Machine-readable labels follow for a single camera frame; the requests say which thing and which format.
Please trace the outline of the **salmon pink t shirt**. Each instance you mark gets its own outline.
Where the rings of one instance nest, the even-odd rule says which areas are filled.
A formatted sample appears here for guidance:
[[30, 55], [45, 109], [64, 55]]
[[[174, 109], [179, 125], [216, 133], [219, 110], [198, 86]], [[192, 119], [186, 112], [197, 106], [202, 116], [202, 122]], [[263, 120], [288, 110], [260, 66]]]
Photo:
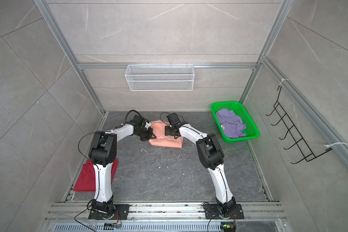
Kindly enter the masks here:
[[165, 126], [166, 124], [162, 121], [153, 121], [151, 123], [151, 128], [153, 129], [153, 134], [156, 136], [156, 139], [152, 137], [149, 143], [159, 147], [182, 148], [183, 137], [175, 139], [174, 136], [165, 135]]

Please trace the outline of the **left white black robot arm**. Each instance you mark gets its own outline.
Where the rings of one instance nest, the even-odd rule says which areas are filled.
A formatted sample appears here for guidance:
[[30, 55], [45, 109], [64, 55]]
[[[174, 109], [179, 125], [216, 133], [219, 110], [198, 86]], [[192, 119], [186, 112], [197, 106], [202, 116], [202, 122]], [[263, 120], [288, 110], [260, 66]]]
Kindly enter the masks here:
[[121, 139], [138, 135], [142, 141], [156, 136], [150, 122], [122, 124], [115, 129], [95, 132], [89, 151], [95, 172], [95, 195], [91, 201], [91, 210], [110, 218], [115, 213], [112, 191], [112, 167], [117, 157], [117, 143]]

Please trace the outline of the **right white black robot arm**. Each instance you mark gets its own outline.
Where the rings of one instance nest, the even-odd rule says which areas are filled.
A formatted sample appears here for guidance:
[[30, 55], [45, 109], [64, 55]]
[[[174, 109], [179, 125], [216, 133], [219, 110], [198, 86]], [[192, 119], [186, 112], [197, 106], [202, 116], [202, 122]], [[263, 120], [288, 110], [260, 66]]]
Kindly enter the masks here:
[[221, 217], [229, 217], [236, 208], [236, 200], [229, 188], [224, 171], [224, 152], [213, 133], [203, 133], [190, 124], [165, 126], [165, 135], [184, 137], [197, 147], [201, 164], [211, 176], [216, 191], [217, 210]]

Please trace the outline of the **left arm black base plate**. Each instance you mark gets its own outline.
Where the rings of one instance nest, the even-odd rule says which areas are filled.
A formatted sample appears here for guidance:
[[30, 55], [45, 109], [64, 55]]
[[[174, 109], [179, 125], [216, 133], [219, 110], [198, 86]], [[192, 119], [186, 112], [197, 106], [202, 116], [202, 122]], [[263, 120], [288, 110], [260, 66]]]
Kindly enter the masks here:
[[88, 219], [94, 220], [126, 220], [128, 217], [130, 205], [129, 204], [118, 204], [114, 205], [114, 208], [110, 214], [100, 212], [96, 209], [90, 211]]

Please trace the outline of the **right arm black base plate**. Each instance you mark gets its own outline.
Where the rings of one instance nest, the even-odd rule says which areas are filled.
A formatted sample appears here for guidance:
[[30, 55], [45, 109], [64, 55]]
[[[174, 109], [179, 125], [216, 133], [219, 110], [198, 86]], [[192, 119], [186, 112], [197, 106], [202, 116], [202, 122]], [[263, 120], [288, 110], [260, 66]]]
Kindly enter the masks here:
[[221, 208], [221, 205], [203, 203], [203, 209], [206, 219], [244, 219], [244, 213], [241, 204], [235, 204], [228, 208]]

